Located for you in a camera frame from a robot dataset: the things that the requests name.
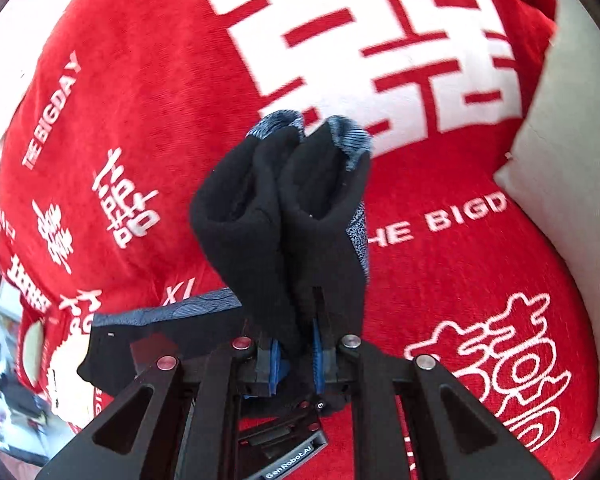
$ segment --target red screw head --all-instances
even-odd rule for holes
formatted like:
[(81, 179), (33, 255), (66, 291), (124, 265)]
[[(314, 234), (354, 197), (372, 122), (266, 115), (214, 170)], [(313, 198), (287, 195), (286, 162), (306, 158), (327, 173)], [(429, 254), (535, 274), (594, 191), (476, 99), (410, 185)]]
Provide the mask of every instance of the red screw head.
[(165, 355), (158, 359), (158, 368), (163, 371), (173, 370), (175, 365), (177, 364), (177, 359), (170, 355)]
[(240, 336), (233, 340), (233, 348), (236, 350), (248, 350), (252, 342), (250, 337)]

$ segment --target white chinese character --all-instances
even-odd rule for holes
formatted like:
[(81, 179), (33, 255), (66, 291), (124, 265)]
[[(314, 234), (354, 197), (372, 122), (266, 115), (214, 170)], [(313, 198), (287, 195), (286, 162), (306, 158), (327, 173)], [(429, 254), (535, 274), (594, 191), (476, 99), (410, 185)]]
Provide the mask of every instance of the white chinese character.
[(51, 305), (51, 302), (35, 286), (24, 266), (20, 263), (17, 254), (11, 257), (11, 264), (11, 269), (7, 271), (7, 277), (20, 289), (27, 303), (44, 314)]
[(11, 238), (11, 240), (16, 239), (16, 229), (9, 224), (9, 221), (6, 219), (2, 209), (0, 209), (0, 225), (4, 229), (4, 232), (7, 233), (7, 236)]
[[(75, 298), (67, 298), (60, 295), (62, 299), (58, 306), (59, 310), (64, 310), (67, 307), (71, 308), (71, 315), (73, 319), (69, 325), (69, 332), (71, 334), (89, 334), (91, 333), (91, 323), (93, 322), (94, 313), (102, 305), (98, 297), (102, 294), (101, 290), (80, 290), (78, 289), (78, 295)], [(89, 313), (85, 316), (84, 320), (80, 320), (82, 316), (82, 309), (78, 306), (80, 301), (89, 301)]]
[(33, 166), (35, 166), (41, 151), (42, 146), (39, 146), (35, 140), (31, 139), (29, 146), (27, 147), (27, 153), (22, 159), (22, 165), (33, 170)]
[[(262, 116), (350, 116), (374, 134), (374, 155), (521, 116), (512, 49), (491, 0), (208, 1), (228, 21)], [(232, 22), (245, 4), (254, 12)]]
[(61, 229), (62, 212), (59, 205), (51, 204), (46, 213), (42, 213), (35, 200), (31, 201), (33, 211), (38, 216), (38, 231), (46, 240), (46, 245), (51, 259), (58, 265), (64, 265), (66, 272), (71, 274), (71, 267), (67, 263), (69, 254), (74, 252), (72, 247), (73, 237), (69, 229)]
[[(457, 378), (481, 378), (483, 390), (476, 393), (481, 393), (481, 402), (488, 399), (499, 404), (495, 415), (535, 451), (558, 431), (560, 410), (549, 405), (566, 390), (572, 377), (569, 370), (549, 375), (558, 358), (555, 341), (547, 337), (544, 314), (549, 305), (548, 294), (532, 298), (521, 292), (513, 294), (506, 309), (485, 322), (467, 328), (451, 320), (441, 322), (430, 339), (404, 348), (404, 357), (428, 353)], [(535, 438), (527, 442), (523, 438), (533, 428), (537, 430)]]
[[(121, 154), (120, 148), (108, 151), (109, 159), (96, 175), (91, 189), (97, 190), (102, 210), (110, 221), (107, 231), (113, 230), (118, 246), (126, 249), (133, 236), (144, 236), (147, 229), (160, 221), (160, 216), (154, 210), (146, 209), (146, 203), (158, 194), (157, 190), (143, 196), (140, 192), (134, 193), (136, 185), (128, 178), (118, 181), (125, 171), (124, 166), (116, 165)], [(110, 173), (109, 183), (103, 184), (107, 173)], [(129, 196), (132, 196), (130, 204), (126, 202)]]

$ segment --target white pillow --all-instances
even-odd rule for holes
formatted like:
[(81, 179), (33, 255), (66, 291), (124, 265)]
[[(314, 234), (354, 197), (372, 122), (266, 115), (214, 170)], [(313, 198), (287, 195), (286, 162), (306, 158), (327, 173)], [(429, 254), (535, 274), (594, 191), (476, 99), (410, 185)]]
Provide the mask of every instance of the white pillow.
[(22, 341), (22, 367), (32, 386), (38, 384), (44, 339), (42, 321), (37, 321), (29, 327)]
[(578, 0), (560, 0), (558, 27), (512, 160), (496, 173), (496, 182), (555, 245), (582, 294), (599, 363), (595, 440), (600, 437), (600, 31)]

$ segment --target screw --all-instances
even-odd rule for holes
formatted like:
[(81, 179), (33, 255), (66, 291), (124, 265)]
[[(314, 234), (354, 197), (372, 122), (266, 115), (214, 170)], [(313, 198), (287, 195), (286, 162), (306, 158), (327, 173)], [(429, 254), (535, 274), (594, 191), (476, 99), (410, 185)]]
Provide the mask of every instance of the screw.
[(158, 359), (158, 368), (160, 370), (164, 370), (165, 372), (168, 370), (173, 370), (177, 364), (177, 359), (170, 355), (165, 355)]
[(344, 345), (345, 348), (355, 349), (358, 348), (361, 344), (362, 340), (359, 338), (359, 336), (353, 334), (345, 335), (342, 338), (342, 345)]
[(250, 337), (237, 337), (233, 340), (233, 348), (236, 350), (248, 350), (251, 348), (251, 343), (253, 343), (253, 341), (251, 341)]
[(416, 358), (416, 365), (422, 370), (432, 370), (435, 368), (435, 358), (427, 354), (419, 355)]

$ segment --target red pillow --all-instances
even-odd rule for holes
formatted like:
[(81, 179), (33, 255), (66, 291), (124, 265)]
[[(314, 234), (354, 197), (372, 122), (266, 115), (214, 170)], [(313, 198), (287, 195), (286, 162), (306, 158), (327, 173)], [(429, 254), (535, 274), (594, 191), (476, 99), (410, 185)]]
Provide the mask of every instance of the red pillow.
[[(72, 375), (95, 312), (222, 286), (187, 221), (206, 173), (272, 110), (310, 129), (344, 114), (374, 135), (364, 337), (436, 354), (574, 476), (595, 420), (588, 318), (492, 181), (542, 71), (550, 1), (73, 0), (0, 166), (0, 267), (23, 291), (23, 334), (44, 320), (37, 391), (79, 426), (97, 414), (109, 399)], [(325, 424), (331, 446), (300, 476), (352, 478), (348, 415)]]

